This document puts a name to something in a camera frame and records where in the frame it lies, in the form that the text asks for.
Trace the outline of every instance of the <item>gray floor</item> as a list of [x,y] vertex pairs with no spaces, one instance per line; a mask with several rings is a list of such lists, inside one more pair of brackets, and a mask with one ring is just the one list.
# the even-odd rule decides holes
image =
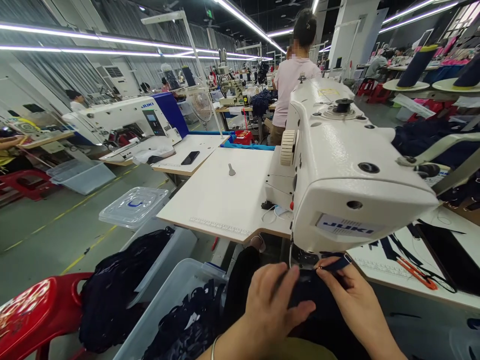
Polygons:
[[[357,101],[371,122],[394,127],[398,109]],[[203,131],[196,122],[191,130]],[[215,120],[208,129],[217,129]],[[39,281],[63,272],[89,272],[105,257],[117,252],[133,232],[98,220],[99,213],[122,194],[137,186],[172,190],[165,175],[147,165],[112,167],[115,181],[89,197],[62,188],[38,202],[23,198],[0,208],[0,305]],[[192,257],[209,261],[214,238],[197,233],[200,241]],[[100,359],[112,359],[116,348]],[[54,356],[53,360],[63,360]]]

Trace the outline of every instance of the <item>navy thread spool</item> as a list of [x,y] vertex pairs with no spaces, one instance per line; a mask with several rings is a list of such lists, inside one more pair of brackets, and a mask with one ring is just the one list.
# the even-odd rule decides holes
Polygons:
[[453,83],[455,90],[469,90],[480,83],[480,53],[465,65],[459,78]]
[[420,77],[424,73],[425,69],[430,63],[430,60],[437,52],[438,45],[424,46],[420,49],[419,52],[415,54],[411,63],[406,68],[405,72],[401,76],[397,89],[410,89],[412,88]]
[[185,75],[185,80],[188,86],[195,86],[195,80],[194,76],[192,75],[192,70],[188,66],[182,66],[181,71],[183,72],[183,75]]

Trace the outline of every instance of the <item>clear plastic lid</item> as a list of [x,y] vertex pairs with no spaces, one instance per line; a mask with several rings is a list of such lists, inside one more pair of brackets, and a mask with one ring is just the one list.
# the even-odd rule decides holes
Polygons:
[[129,229],[138,229],[149,218],[157,215],[168,190],[134,187],[104,208],[98,219]]

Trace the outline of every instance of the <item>black phone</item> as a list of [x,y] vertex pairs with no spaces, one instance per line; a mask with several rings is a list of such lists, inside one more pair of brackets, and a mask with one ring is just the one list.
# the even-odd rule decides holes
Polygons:
[[190,165],[194,162],[195,158],[200,154],[200,151],[192,151],[188,156],[181,162],[182,165]]

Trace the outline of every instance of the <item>juki logo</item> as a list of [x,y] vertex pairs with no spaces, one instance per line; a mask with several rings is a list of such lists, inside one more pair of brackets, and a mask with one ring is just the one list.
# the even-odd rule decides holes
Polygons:
[[331,226],[331,227],[339,228],[339,229],[355,231],[355,232],[359,232],[359,233],[363,233],[363,234],[372,234],[373,232],[375,232],[375,230],[369,230],[369,229],[362,228],[362,227],[357,227],[357,226],[344,225],[344,224],[340,224],[340,223],[336,223],[336,222],[330,222],[330,223],[329,222],[324,222],[323,225],[327,225],[327,226]]

